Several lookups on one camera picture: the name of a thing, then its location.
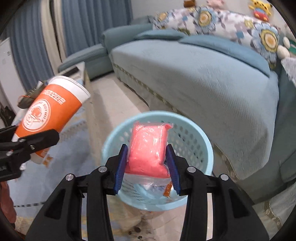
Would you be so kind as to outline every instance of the yellow plush toy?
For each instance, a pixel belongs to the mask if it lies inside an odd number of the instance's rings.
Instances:
[[[252,4],[249,5],[249,8],[253,10],[253,14],[256,18],[269,22],[269,16],[271,15],[272,5],[270,3],[264,3],[258,0],[251,0]]]

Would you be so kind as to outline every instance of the cup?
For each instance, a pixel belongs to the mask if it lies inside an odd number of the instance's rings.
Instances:
[[[65,76],[53,77],[29,107],[12,141],[50,129],[60,133],[89,98],[90,93],[75,80]],[[48,150],[49,148],[31,154],[31,160],[42,164]]]

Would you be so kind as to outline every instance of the circular logo on cup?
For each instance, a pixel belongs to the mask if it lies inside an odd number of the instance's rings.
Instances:
[[[50,104],[45,99],[33,103],[28,109],[22,125],[27,131],[38,131],[43,128],[50,118]]]

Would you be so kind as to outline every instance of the blue curtain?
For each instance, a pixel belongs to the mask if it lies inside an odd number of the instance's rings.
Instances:
[[[1,35],[3,40],[7,37],[26,90],[34,88],[39,80],[54,76],[42,34],[40,0],[27,1],[16,12]]]
[[[100,43],[106,29],[129,24],[131,0],[62,0],[67,56]]]

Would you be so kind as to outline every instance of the light blue plastic basket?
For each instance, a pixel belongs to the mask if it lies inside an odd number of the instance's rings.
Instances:
[[[102,165],[105,165],[109,157],[118,155],[122,144],[129,146],[131,131],[136,121],[172,123],[168,144],[172,144],[176,155],[184,157],[190,166],[195,166],[204,174],[212,174],[213,149],[206,134],[188,118],[167,111],[145,112],[116,127],[104,143]],[[187,203],[187,196],[180,197],[175,190],[171,191],[170,198],[154,197],[143,186],[129,183],[124,179],[118,196],[126,204],[147,211],[165,211]]]

